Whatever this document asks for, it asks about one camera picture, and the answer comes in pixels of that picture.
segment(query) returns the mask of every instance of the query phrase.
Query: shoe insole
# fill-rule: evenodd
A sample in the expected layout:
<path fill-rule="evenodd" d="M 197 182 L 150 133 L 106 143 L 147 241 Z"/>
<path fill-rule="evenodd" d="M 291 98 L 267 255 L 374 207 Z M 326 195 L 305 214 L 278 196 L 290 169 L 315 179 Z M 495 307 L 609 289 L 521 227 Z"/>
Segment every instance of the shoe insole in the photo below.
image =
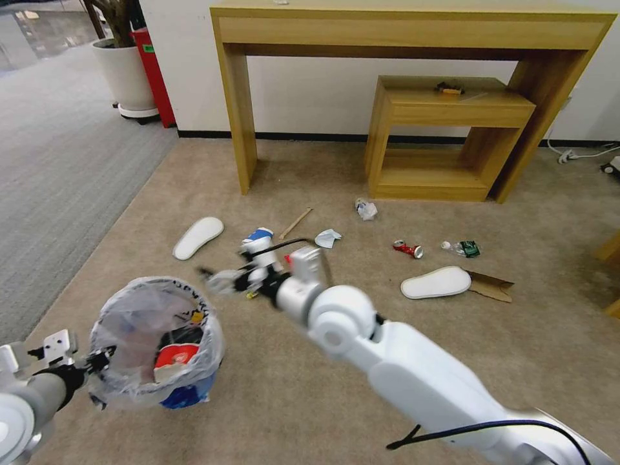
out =
<path fill-rule="evenodd" d="M 419 299 L 461 294 L 471 286 L 471 276 L 460 267 L 445 267 L 404 280 L 400 292 L 406 298 Z"/>
<path fill-rule="evenodd" d="M 202 218 L 194 223 L 176 243 L 172 255 L 179 260 L 187 260 L 200 247 L 219 236 L 223 230 L 224 224 L 217 218 L 212 216 Z"/>

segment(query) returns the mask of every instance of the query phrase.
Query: clear plastic bag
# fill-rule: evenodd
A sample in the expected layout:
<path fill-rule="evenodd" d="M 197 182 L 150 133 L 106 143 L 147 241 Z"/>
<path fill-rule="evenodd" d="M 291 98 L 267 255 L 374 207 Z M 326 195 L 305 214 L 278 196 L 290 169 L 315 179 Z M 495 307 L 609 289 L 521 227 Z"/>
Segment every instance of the clear plastic bag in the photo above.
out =
<path fill-rule="evenodd" d="M 185 336 L 194 337 L 197 352 L 169 378 L 156 382 L 154 366 L 162 344 Z M 90 394 L 94 402 L 119 408 L 162 403 L 179 397 L 183 390 L 171 396 L 175 389 L 190 386 L 198 389 L 201 401 L 208 400 L 224 353 L 222 329 L 209 302 L 193 286 L 167 276 L 133 280 L 106 302 L 92 328 L 90 350 L 109 346 L 116 351 L 109 368 L 89 380 Z"/>

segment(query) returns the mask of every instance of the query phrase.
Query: wooden stick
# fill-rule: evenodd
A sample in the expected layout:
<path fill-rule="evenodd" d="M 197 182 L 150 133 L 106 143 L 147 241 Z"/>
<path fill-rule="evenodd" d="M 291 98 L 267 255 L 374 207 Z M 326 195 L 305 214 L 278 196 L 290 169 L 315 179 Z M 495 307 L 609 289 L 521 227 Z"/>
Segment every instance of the wooden stick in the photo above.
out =
<path fill-rule="evenodd" d="M 293 230 L 293 228 L 295 226 L 297 226 L 299 224 L 299 222 L 301 220 L 303 220 L 305 218 L 305 216 L 310 213 L 312 211 L 312 208 L 308 208 L 306 209 L 305 212 L 303 212 L 301 215 L 299 215 L 299 218 L 297 218 L 290 226 L 288 226 L 287 229 L 284 230 L 284 232 L 280 235 L 280 240 L 284 239 L 286 237 L 286 235 L 291 232 Z"/>

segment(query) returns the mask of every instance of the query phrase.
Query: black baseboard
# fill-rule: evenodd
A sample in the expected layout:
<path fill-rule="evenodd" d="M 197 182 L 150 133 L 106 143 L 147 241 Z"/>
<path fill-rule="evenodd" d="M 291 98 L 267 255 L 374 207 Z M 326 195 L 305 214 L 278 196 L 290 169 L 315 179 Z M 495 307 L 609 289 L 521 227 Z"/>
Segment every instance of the black baseboard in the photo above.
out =
<path fill-rule="evenodd" d="M 230 139 L 230 131 L 206 131 L 206 130 L 178 130 L 180 138 L 199 139 Z M 256 139 L 265 140 L 295 140 L 295 141 L 322 141 L 322 142 L 366 142 L 366 134 L 317 134 L 304 132 L 257 132 Z M 460 145 L 465 142 L 464 137 L 446 136 L 390 136 L 391 143 L 417 143 L 438 145 Z M 552 139 L 554 147 L 601 147 L 603 145 L 617 143 L 617 141 L 586 141 L 586 140 L 561 140 Z M 540 143 L 540 147 L 546 147 L 547 140 Z"/>

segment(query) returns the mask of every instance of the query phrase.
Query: red fire extinguisher cabinet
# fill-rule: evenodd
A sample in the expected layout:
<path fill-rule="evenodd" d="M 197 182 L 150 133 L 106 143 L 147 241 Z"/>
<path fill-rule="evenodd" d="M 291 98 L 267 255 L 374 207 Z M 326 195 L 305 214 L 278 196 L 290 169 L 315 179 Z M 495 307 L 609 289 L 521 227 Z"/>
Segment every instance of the red fire extinguisher cabinet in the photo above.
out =
<path fill-rule="evenodd" d="M 153 43 L 150 40 L 149 31 L 147 28 L 141 28 L 133 31 L 132 35 L 138 46 L 144 71 L 147 73 L 147 79 L 149 80 L 150 89 L 153 92 L 155 105 L 157 105 L 157 109 L 160 111 L 161 124 L 169 128 L 176 124 L 176 121 L 174 119 L 172 105 L 170 105 L 168 91 L 163 83 L 160 66 L 159 63 L 157 63 Z"/>

